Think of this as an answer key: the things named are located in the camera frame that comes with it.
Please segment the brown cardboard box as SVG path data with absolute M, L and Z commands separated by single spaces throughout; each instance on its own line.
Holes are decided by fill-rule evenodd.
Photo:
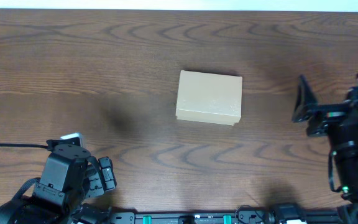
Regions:
M 182 70 L 178 120 L 234 125 L 242 114 L 242 77 Z

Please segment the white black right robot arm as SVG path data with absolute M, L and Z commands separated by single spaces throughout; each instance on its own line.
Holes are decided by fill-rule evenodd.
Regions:
M 340 223 L 358 223 L 358 84 L 348 90 L 343 102 L 322 105 L 306 78 L 299 76 L 291 120 L 307 122 L 309 137 L 328 138 L 329 187 L 349 202 L 338 208 L 338 220 Z

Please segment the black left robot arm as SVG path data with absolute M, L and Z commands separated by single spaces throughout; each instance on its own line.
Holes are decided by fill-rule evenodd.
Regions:
M 59 144 L 48 156 L 42 176 L 29 179 L 0 206 L 0 223 L 109 223 L 84 201 L 114 190 L 117 182 L 110 158 L 95 158 L 77 145 Z

